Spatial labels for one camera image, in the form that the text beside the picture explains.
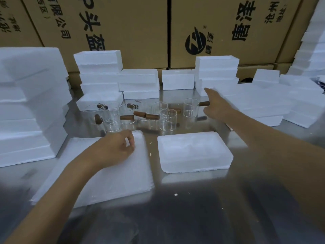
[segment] person's right arm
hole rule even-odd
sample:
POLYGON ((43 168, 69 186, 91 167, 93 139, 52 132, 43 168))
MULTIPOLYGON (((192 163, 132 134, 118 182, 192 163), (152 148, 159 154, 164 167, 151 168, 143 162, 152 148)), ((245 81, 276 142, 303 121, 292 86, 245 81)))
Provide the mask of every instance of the person's right arm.
POLYGON ((301 204, 317 214, 325 230, 325 150, 268 127, 234 110, 216 91, 205 88, 210 105, 207 116, 229 125, 301 204))

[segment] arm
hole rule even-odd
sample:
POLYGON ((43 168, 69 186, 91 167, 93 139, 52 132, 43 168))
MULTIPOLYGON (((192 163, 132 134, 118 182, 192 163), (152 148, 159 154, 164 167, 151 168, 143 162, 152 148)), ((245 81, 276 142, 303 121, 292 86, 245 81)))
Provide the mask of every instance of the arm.
POLYGON ((56 243, 88 180, 99 170, 124 161, 133 151, 134 138, 130 130, 99 139, 67 165, 5 244, 56 243))
POLYGON ((205 114, 227 123, 251 150, 261 156, 264 166, 278 177, 305 212, 317 215, 318 223, 325 226, 325 192, 322 189, 325 185, 325 150, 234 110, 214 90, 206 88, 205 91, 210 101, 210 106, 204 109, 205 114))

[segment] metal table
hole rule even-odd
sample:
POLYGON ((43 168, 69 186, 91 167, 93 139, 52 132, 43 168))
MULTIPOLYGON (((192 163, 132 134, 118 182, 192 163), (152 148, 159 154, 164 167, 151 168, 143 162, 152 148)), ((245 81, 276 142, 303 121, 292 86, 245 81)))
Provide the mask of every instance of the metal table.
MULTIPOLYGON (((208 100, 194 90, 160 91, 160 100, 172 108, 182 108, 184 99, 190 97, 208 100)), ((64 125, 68 138, 102 135, 88 131, 75 102, 71 102, 69 107, 64 125)), ((297 235, 302 232, 302 226, 310 230, 308 233, 320 234, 297 211, 288 215, 286 207, 296 205, 290 193, 260 165, 235 132, 224 123, 206 118, 202 107, 196 122, 179 115, 177 128, 172 132, 161 131, 154 121, 128 128, 140 129, 145 135, 155 188, 144 194, 74 209, 60 243, 280 243, 283 240, 298 243, 292 242, 290 238, 293 237, 278 231, 278 223, 292 215, 297 218, 295 221, 303 222, 300 231, 297 231, 295 221, 286 224, 285 228, 292 236, 309 240, 311 235, 297 235), (233 153, 234 160, 229 170, 180 174, 166 174, 161 170, 157 136, 207 131, 217 131, 233 153), (277 199, 277 202, 272 201, 272 205, 265 200, 270 194, 277 199)), ((309 129, 285 120, 275 128, 325 148, 324 116, 309 129)), ((30 211, 29 200, 56 161, 55 158, 0 168, 0 242, 30 211)))

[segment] hand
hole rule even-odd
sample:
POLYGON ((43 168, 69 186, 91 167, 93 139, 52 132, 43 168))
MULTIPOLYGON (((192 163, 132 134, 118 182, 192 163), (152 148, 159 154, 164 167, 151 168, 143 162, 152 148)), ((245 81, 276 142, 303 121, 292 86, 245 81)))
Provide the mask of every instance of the hand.
POLYGON ((134 137, 130 130, 124 130, 114 134, 108 134, 99 139, 76 159, 86 163, 92 163, 96 170, 101 170, 119 164, 126 160, 134 151, 134 137))
POLYGON ((204 113, 212 119, 224 121, 224 117, 234 111, 234 109, 215 90, 209 88, 204 90, 208 94, 210 101, 210 105, 204 108, 204 113))

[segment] black logo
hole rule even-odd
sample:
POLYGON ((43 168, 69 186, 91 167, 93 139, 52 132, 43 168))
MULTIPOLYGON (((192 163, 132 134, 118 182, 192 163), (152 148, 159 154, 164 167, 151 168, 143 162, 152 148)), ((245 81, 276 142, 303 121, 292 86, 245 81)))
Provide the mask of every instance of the black logo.
POLYGON ((206 38, 205 35, 202 32, 199 32, 199 30, 194 27, 194 32, 192 33, 192 39, 191 35, 189 35, 185 42, 185 48, 188 53, 191 55, 197 55, 201 53, 206 45, 206 38))

